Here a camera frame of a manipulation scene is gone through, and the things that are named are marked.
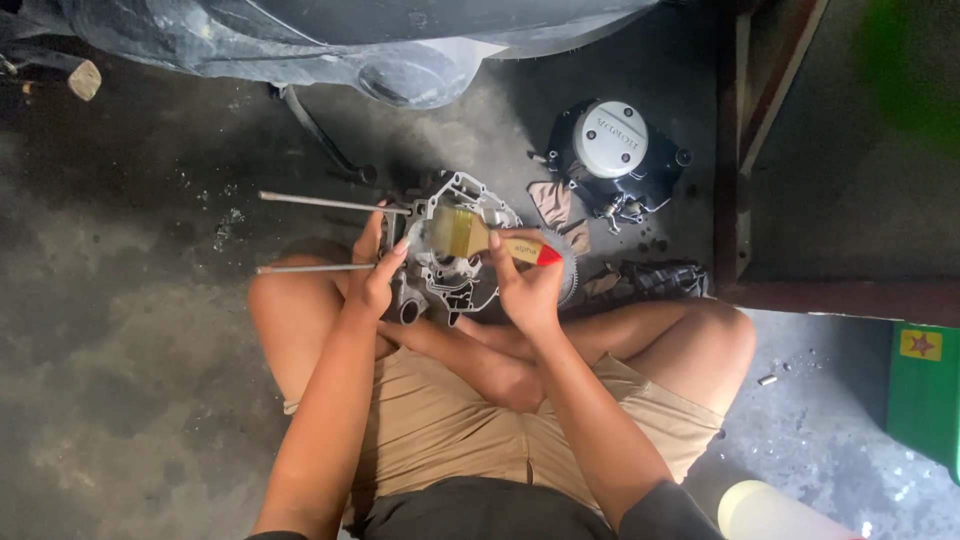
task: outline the wooden brush handle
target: wooden brush handle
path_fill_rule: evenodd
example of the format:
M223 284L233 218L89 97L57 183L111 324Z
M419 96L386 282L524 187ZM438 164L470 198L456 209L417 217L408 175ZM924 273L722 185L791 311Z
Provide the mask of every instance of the wooden brush handle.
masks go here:
M504 238L503 245L514 258L531 264L552 264L560 260L561 256L550 246L537 240L526 238Z

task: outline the metal rod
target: metal rod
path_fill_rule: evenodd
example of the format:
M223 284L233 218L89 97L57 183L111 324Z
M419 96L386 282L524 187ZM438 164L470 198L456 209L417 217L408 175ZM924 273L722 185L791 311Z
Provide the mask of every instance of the metal rod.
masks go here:
M382 211L388 213L400 213L403 215L413 215L411 209L396 209L391 207L378 207L377 205L361 205L358 203L347 203L344 201L334 201L331 199L317 199L316 197L300 197L299 195L284 195L282 193L273 193L273 191L260 191L260 198L264 201L283 201L286 203L301 203L304 205L316 205L318 207L334 207L338 209L353 209L367 211Z
M257 274L277 274L284 272L332 272L334 270L363 270L376 264L321 264L319 266L257 266Z

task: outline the person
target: person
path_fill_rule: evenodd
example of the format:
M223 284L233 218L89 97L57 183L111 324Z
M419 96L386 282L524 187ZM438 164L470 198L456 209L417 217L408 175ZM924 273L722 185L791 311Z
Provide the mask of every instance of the person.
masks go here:
M490 254L513 326L384 323L407 244L377 261L381 221L353 246L372 270L251 285L296 414L250 540L329 539L343 522L364 539L722 538L678 484L752 359L746 315L691 299L561 324L563 266L519 272L501 239L523 233L500 230Z

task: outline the white bottle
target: white bottle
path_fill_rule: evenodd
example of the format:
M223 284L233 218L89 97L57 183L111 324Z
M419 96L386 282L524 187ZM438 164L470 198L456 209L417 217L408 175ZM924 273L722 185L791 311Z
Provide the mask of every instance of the white bottle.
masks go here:
M864 540L827 516L759 480L727 490L717 525L728 540Z

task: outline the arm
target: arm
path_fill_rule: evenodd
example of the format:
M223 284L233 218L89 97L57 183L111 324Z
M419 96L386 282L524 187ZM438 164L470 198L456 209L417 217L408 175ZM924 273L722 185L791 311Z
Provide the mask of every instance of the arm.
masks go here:
M556 305L563 266L540 266L521 275L496 233L490 247L501 304L537 352L546 395L587 488L619 530L631 506L664 480L672 481L670 471L561 331Z
M382 212L371 215L353 247L354 262L376 260L382 219ZM377 319L390 303L390 278L406 248L402 240L373 270L350 272L343 310L280 444L253 533L336 537L370 411Z

